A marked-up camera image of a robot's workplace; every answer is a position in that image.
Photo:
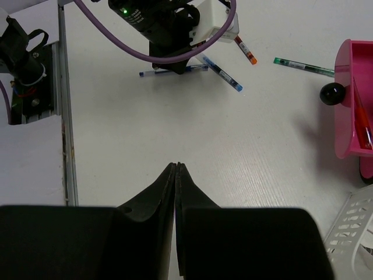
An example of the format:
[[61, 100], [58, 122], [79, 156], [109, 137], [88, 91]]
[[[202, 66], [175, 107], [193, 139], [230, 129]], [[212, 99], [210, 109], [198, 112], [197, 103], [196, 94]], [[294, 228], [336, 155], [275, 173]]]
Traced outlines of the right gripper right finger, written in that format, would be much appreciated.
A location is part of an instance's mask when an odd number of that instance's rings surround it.
[[187, 208], [220, 208], [193, 181], [186, 165], [177, 163], [175, 175], [175, 232], [180, 276], [185, 276], [184, 211]]

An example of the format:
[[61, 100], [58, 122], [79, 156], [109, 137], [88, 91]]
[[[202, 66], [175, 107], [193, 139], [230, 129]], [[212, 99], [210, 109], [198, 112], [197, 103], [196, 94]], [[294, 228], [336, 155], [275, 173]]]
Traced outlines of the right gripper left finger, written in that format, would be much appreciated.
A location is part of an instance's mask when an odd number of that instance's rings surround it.
[[175, 163], [117, 208], [124, 218], [119, 247], [126, 279], [167, 279], [173, 235]]

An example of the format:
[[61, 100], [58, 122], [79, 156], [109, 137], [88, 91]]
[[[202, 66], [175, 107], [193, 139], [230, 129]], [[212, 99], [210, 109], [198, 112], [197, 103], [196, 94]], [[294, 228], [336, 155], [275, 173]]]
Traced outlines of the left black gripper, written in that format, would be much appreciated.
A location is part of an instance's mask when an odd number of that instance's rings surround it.
[[149, 55], [166, 58], [192, 50], [189, 32], [200, 14], [189, 1], [108, 1], [111, 10], [149, 40]]

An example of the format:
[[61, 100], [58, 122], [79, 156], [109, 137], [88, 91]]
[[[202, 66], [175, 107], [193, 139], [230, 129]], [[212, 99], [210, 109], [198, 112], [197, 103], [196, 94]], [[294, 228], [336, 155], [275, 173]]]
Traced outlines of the blue clear pen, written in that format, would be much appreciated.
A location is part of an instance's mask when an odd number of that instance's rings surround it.
[[243, 90], [243, 87], [235, 79], [233, 79], [227, 72], [222, 70], [217, 64], [215, 64], [207, 56], [203, 55], [202, 59], [212, 71], [218, 74], [219, 77], [221, 77], [225, 82], [227, 82], [237, 92], [241, 92]]

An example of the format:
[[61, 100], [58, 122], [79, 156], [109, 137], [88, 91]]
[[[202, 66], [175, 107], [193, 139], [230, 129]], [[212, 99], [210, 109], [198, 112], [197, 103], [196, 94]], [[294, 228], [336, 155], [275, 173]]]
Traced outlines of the green pen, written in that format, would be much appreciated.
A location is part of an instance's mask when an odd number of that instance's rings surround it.
[[333, 69], [323, 68], [323, 67], [319, 67], [319, 66], [316, 66], [316, 65], [305, 64], [305, 63], [302, 63], [302, 62], [297, 62], [297, 61], [292, 61], [292, 60], [287, 60], [287, 59], [284, 59], [284, 58], [275, 57], [274, 60], [273, 60], [273, 63], [277, 64], [277, 65], [282, 65], [282, 66], [285, 66], [285, 67], [289, 67], [289, 68], [300, 69], [300, 70], [303, 70], [303, 71], [312, 72], [312, 73], [315, 73], [315, 74], [320, 74], [320, 75], [323, 75], [323, 76], [332, 77], [332, 78], [335, 75], [335, 71]]

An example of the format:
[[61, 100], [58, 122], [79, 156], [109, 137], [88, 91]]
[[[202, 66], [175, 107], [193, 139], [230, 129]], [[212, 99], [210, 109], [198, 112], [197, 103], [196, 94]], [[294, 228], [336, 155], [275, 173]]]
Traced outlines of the red pen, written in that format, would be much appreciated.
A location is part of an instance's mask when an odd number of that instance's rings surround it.
[[362, 104], [355, 78], [353, 78], [354, 114], [357, 138], [362, 149], [372, 150], [372, 132], [367, 112]]

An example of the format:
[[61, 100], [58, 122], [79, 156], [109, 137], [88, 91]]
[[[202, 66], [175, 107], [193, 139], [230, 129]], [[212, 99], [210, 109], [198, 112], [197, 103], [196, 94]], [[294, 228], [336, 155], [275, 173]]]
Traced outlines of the black pink drawer organizer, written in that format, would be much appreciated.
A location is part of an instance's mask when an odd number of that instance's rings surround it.
[[372, 184], [372, 150], [360, 147], [355, 128], [353, 78], [367, 112], [372, 132], [372, 41], [345, 40], [334, 65], [334, 82], [320, 90], [320, 99], [334, 108], [335, 154], [359, 157], [360, 176]]

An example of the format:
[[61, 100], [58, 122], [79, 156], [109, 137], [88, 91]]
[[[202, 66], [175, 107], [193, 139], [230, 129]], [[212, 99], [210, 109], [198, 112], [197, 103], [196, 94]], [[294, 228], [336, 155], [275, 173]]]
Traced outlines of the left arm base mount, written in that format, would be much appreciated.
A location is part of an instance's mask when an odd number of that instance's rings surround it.
[[11, 97], [3, 83], [1, 92], [8, 124], [19, 125], [55, 111], [54, 54], [49, 34], [35, 29], [27, 34], [19, 22], [6, 15], [1, 19], [1, 73], [10, 74]]

